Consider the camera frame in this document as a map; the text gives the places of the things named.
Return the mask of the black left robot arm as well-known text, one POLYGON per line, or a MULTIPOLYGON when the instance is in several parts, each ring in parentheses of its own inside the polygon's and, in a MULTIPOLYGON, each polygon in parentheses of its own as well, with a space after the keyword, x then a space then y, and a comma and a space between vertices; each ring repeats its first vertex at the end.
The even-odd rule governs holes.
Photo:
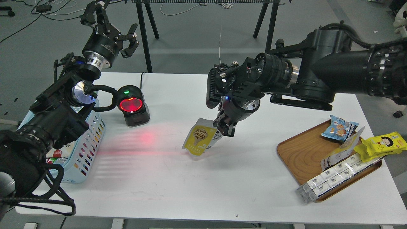
POLYGON ((103 68, 111 68, 118 54, 131 57, 138 47, 133 24, 122 34, 108 20, 109 0, 90 2, 80 16, 83 25, 93 33, 83 48, 82 56, 68 54, 56 63, 64 66, 59 78, 30 107, 34 117, 16 132, 1 131, 1 217, 11 207, 38 209, 27 203, 76 205, 60 184, 64 175, 61 165, 48 164, 46 154, 52 148, 77 140, 89 125, 92 111, 104 112, 116 107, 117 91, 105 85, 94 85, 103 68))

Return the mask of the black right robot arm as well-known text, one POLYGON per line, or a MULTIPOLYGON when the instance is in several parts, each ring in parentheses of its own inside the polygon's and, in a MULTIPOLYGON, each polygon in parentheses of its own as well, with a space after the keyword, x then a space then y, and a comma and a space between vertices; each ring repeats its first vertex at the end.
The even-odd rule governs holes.
POLYGON ((280 105, 332 110, 336 93, 385 97, 406 105, 406 38, 380 44, 360 40, 343 22, 310 32, 296 45, 282 39, 243 64, 216 64, 207 78, 206 106, 218 107, 214 126, 233 137, 235 126, 269 94, 280 105))

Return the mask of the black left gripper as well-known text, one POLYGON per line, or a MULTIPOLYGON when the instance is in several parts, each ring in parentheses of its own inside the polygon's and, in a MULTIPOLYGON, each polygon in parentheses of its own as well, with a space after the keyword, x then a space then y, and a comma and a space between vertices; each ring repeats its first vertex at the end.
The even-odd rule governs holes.
POLYGON ((97 69, 111 68, 119 52, 123 58, 131 57, 139 45, 135 32, 138 24, 131 25, 126 35, 110 25, 106 14, 109 3, 110 1, 92 1, 80 15, 82 25, 96 24, 82 54, 86 64, 97 69), (129 41, 127 48, 123 49, 123 41, 129 41))

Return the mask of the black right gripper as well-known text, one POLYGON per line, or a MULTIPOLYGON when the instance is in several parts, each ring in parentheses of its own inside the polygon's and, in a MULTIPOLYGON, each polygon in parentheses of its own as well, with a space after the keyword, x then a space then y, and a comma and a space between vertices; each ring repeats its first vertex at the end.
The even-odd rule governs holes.
POLYGON ((235 124, 246 119, 260 107, 260 100, 246 100, 237 97, 225 96, 222 98, 221 110, 212 126, 219 129, 223 136, 233 137, 235 124))

